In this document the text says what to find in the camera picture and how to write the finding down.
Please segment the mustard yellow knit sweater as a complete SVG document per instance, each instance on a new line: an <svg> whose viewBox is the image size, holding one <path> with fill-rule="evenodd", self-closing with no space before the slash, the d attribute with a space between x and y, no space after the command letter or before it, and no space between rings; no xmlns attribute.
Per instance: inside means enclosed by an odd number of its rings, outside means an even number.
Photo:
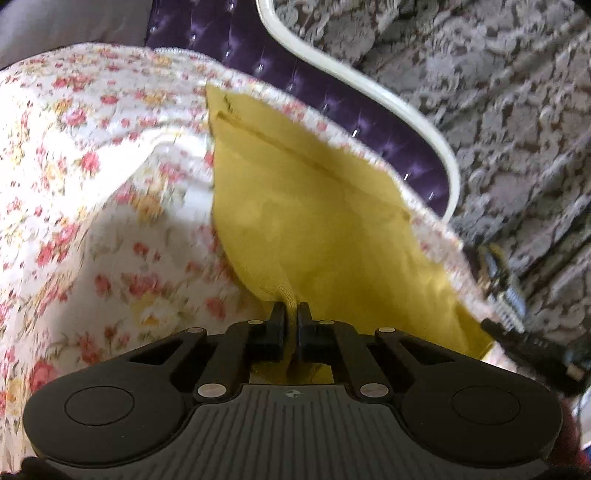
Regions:
<svg viewBox="0 0 591 480"><path fill-rule="evenodd" d="M474 359L490 313L448 224L385 169L259 99L205 89L212 221L259 301L371 334L391 326Z"/></svg>

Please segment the black yellow patterned cloth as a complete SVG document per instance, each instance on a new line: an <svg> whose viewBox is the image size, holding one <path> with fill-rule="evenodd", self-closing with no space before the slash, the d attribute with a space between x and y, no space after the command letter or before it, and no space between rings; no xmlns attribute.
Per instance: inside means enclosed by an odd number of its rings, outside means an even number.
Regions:
<svg viewBox="0 0 591 480"><path fill-rule="evenodd" d="M498 322L507 330L524 333L527 302L503 250L494 244L482 245L478 247L477 254L478 285L492 304Z"/></svg>

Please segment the floral quilted bedspread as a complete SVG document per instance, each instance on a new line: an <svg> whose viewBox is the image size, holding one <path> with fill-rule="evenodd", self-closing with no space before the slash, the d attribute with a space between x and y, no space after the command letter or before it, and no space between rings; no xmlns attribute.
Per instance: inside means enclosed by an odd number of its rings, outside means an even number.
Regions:
<svg viewBox="0 0 591 480"><path fill-rule="evenodd" d="M1 74L1 467L33 452L29 398L51 381L191 327L269 316L212 221L205 89L244 94L365 158L314 108L186 50L79 44Z"/></svg>

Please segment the grey damask curtain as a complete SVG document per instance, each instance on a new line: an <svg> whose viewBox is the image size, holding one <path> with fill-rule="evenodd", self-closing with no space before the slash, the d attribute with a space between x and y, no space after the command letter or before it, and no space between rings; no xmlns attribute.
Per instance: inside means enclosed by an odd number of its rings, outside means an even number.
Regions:
<svg viewBox="0 0 591 480"><path fill-rule="evenodd" d="M420 110L456 153L455 230L508 256L527 326L590 330L586 2L278 1L295 35Z"/></svg>

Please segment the purple tufted white-framed headboard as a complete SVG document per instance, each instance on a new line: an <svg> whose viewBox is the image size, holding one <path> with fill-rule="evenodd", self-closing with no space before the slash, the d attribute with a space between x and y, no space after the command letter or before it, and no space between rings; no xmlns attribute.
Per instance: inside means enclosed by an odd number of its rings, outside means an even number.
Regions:
<svg viewBox="0 0 591 480"><path fill-rule="evenodd" d="M443 220L452 218L460 173L443 135L398 96L294 35L272 1L156 1L146 44L197 51L296 97L392 165Z"/></svg>

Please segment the grey satin pillow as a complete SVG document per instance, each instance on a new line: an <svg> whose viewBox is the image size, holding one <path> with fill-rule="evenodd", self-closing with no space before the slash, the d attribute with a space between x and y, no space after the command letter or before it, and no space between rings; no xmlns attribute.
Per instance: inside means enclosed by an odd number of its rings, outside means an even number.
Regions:
<svg viewBox="0 0 591 480"><path fill-rule="evenodd" d="M79 43L144 44L147 0L13 0L1 3L1 67Z"/></svg>

